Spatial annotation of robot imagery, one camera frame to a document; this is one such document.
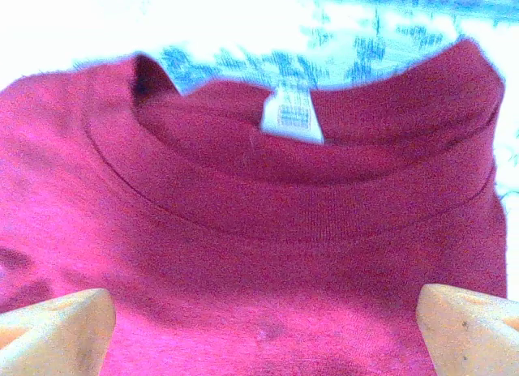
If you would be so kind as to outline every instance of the crew neck collar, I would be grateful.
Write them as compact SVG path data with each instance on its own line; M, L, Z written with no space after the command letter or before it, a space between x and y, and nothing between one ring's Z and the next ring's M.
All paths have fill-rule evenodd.
M442 126L481 113L481 102L487 102L490 113L502 96L502 82L470 40L390 79L346 90L313 91L324 137L334 143L324 146L261 133L259 118L271 94L264 88L208 83L174 109L169 105L180 95L160 66L142 54L84 74L90 91L85 100L88 134L110 168L137 192L135 198L223 233L278 241L339 241L378 233L465 202L483 188L493 167L491 153L477 153L474 142L463 141L372 177L366 173L355 179L341 167L350 164L352 145L380 150L398 139L427 134L434 139ZM215 93L221 94L222 105L234 100L232 111L214 109ZM153 112L157 108L169 108L171 121L184 113L191 121L200 116L206 125L198 131L207 140L200 140L196 151L204 150L207 156L219 151L219 161L211 164L197 160L194 151L179 151L174 139L168 141L167 129L157 129L164 137L153 134L146 124L166 123L174 129L176 123L170 125L168 118L158 121ZM232 131L229 137L221 130L224 122L212 125L214 118L224 118ZM480 140L475 147L484 145L493 139L493 131L472 139ZM214 147L204 146L209 142ZM226 158L245 143L268 153L268 172L256 161L255 172L247 173L246 166ZM367 172L370 161L379 160L384 161L366 158ZM297 165L292 169L299 170L296 176L290 164Z

